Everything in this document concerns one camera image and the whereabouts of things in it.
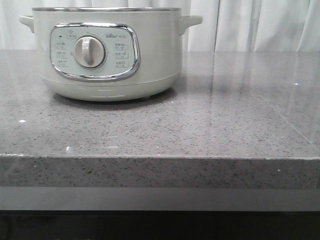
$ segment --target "white curtain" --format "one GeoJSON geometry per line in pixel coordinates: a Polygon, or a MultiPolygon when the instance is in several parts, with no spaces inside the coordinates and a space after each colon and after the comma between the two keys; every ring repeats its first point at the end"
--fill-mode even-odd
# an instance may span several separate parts
{"type": "Polygon", "coordinates": [[[320,51],[320,0],[0,0],[0,49],[36,48],[18,21],[33,7],[178,7],[203,16],[183,36],[185,51],[320,51]]]}

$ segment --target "granite countertop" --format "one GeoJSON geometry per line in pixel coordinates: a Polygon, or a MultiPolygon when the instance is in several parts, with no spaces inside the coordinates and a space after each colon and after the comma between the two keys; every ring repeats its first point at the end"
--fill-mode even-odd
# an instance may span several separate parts
{"type": "Polygon", "coordinates": [[[169,90],[86,102],[0,51],[0,186],[320,188],[320,54],[188,52],[169,90]]]}

